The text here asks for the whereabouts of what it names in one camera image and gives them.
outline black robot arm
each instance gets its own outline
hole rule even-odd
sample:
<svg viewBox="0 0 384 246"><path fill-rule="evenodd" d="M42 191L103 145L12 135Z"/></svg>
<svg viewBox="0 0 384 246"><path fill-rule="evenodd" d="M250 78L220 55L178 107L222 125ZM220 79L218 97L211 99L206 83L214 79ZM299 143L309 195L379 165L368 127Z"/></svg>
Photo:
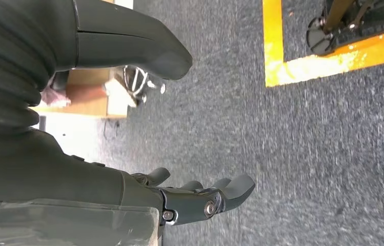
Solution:
<svg viewBox="0 0 384 246"><path fill-rule="evenodd" d="M208 189L196 181L160 188L166 169L149 175L86 163L31 128L28 107L56 71L133 64L179 79L192 57L159 21L99 0L0 0L0 202L55 199L160 211L160 227L210 219L241 205L249 176Z"/></svg>

